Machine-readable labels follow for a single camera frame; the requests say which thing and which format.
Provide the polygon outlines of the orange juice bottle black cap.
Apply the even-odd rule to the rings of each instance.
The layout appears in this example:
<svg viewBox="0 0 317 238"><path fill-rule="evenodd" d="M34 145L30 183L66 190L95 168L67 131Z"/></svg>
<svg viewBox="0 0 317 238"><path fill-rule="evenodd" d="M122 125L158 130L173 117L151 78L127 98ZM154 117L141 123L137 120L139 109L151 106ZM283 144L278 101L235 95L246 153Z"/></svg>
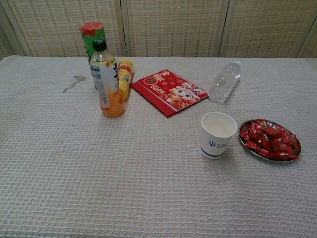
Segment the orange juice bottle black cap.
<svg viewBox="0 0 317 238"><path fill-rule="evenodd" d="M107 50L105 40L94 40L92 46L94 53L90 59L90 71L99 93L101 111L108 118L118 117L124 104L119 91L117 61Z"/></svg>

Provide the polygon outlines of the white woven tablecloth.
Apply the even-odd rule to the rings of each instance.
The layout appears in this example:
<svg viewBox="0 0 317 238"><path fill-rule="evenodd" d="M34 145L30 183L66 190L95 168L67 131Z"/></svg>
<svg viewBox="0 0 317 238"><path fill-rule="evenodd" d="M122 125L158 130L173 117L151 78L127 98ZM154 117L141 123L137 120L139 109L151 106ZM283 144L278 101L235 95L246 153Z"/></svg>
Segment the white woven tablecloth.
<svg viewBox="0 0 317 238"><path fill-rule="evenodd" d="M0 61L0 238L317 238L317 59L240 62L224 104L167 118L131 90L108 119L85 58ZM205 158L213 111L285 126L299 160L257 159L237 136Z"/></svg>

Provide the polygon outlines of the red 2026 spiral calendar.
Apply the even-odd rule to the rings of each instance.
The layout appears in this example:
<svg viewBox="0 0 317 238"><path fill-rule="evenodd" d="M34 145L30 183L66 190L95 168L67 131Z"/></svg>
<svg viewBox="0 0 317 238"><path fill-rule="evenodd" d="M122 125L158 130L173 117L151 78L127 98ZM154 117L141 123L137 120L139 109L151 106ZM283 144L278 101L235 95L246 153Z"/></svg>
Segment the red 2026 spiral calendar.
<svg viewBox="0 0 317 238"><path fill-rule="evenodd" d="M131 87L168 118L208 97L205 90L169 69L141 78Z"/></svg>

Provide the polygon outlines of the green chip can red lid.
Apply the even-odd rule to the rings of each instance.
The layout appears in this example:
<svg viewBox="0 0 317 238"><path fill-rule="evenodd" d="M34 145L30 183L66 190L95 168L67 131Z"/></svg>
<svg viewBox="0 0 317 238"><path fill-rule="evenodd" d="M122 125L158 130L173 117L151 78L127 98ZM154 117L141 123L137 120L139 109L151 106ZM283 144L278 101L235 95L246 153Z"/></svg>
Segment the green chip can red lid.
<svg viewBox="0 0 317 238"><path fill-rule="evenodd" d="M87 22L80 26L81 37L87 54L88 64L90 64L91 56L94 53L92 43L94 40L105 40L106 35L102 22Z"/></svg>

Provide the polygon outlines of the yellow bottle green cap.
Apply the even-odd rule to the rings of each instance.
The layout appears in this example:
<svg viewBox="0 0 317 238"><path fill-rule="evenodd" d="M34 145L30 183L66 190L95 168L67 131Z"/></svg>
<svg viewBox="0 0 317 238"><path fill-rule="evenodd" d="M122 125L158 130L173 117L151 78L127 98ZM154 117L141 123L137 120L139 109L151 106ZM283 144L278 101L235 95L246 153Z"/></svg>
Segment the yellow bottle green cap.
<svg viewBox="0 0 317 238"><path fill-rule="evenodd" d="M118 79L119 92L123 100L125 100L129 93L130 81L134 74L134 65L129 59L122 59L118 63Z"/></svg>

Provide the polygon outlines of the clear plastic water bottle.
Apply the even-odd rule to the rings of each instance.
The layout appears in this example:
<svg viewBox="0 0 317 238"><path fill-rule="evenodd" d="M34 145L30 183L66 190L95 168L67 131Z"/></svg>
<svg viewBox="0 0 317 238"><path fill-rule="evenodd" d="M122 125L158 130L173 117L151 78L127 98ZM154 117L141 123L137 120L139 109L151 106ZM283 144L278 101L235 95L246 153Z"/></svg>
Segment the clear plastic water bottle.
<svg viewBox="0 0 317 238"><path fill-rule="evenodd" d="M211 81L208 97L217 103L224 103L240 79L241 63L235 61L227 64Z"/></svg>

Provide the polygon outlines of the round steel plate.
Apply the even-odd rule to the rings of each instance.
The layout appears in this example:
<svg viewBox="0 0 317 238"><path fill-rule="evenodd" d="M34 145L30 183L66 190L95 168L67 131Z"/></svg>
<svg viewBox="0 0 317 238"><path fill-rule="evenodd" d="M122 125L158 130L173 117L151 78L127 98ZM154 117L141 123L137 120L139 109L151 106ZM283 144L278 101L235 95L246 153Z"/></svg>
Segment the round steel plate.
<svg viewBox="0 0 317 238"><path fill-rule="evenodd" d="M240 129L238 130L238 132L239 132L240 130L242 130L242 129L248 131L248 126L251 124L251 121L254 121L254 120L249 120L249 121L243 123L243 124L240 126ZM281 132L282 132L283 129L285 129L285 130L287 130L287 131L289 132L290 135L294 135L290 130L288 130L287 128L283 127L282 125L277 124L277 123L275 123L275 122L273 122L273 121L270 121L270 120L267 120L267 121L268 121L269 127L277 128L277 129L281 130ZM296 160L291 160L291 161L275 161L275 160L269 159L270 154L275 153L275 152L272 150L272 147L271 147L271 153L268 153L268 152L262 147L261 138L262 138L262 134L263 134L263 133L265 133L265 132L262 131L261 135L258 136L258 137L252 137L252 136L250 135L250 133L249 133L250 140L253 141L253 142L255 142L255 143L261 148L261 151L259 151L259 152L254 152L254 151L252 151L252 150L246 148L246 147L245 147L245 143L246 143L246 142L244 142L244 140L239 136L239 134L238 134L238 138L239 138L239 140L240 140L240 143L244 146L244 148L245 148L246 150L248 150L249 152L251 152L254 156L256 156L256 157L258 157L258 158L261 158L261 159L264 159L264 160L267 160L267 161L271 161L271 162L277 162L277 163L288 163L288 162L293 162L293 161L296 161L296 160L299 159L300 154L301 154L301 144L300 144L300 147L299 147L298 149L293 149L293 148L292 148L292 150L293 150L293 153L292 153L292 154L298 156L298 159L296 159ZM271 141L272 139L274 139L274 137L271 137L271 136L269 136L269 135L267 135L267 136L268 136L268 138L270 139L270 141Z"/></svg>

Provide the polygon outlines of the woven bamboo screen panel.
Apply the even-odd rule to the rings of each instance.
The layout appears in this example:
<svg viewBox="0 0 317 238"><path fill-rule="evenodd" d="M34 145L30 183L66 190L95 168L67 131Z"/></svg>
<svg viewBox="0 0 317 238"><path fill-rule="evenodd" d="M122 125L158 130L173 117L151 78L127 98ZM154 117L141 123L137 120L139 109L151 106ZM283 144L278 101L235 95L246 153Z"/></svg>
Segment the woven bamboo screen panel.
<svg viewBox="0 0 317 238"><path fill-rule="evenodd" d="M132 57L217 57L230 0L120 0Z"/></svg>
<svg viewBox="0 0 317 238"><path fill-rule="evenodd" d="M317 58L317 19L312 24L299 52L298 58Z"/></svg>
<svg viewBox="0 0 317 238"><path fill-rule="evenodd" d="M25 56L84 57L80 26L102 22L115 56L123 52L118 0L7 0L9 18Z"/></svg>
<svg viewBox="0 0 317 238"><path fill-rule="evenodd" d="M0 61L11 55L25 56L24 49L9 18L8 1L0 0Z"/></svg>
<svg viewBox="0 0 317 238"><path fill-rule="evenodd" d="M295 58L317 17L317 0L228 0L218 55Z"/></svg>

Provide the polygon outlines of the white paper cup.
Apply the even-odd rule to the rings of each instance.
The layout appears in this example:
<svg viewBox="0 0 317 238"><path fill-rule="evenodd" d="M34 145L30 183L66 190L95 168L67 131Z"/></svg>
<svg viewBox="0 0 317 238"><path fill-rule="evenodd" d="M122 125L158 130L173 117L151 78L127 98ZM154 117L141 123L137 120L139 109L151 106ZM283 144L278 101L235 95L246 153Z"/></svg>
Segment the white paper cup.
<svg viewBox="0 0 317 238"><path fill-rule="evenodd" d="M201 119L201 152L207 158L221 157L232 136L237 132L237 123L229 115L209 112Z"/></svg>

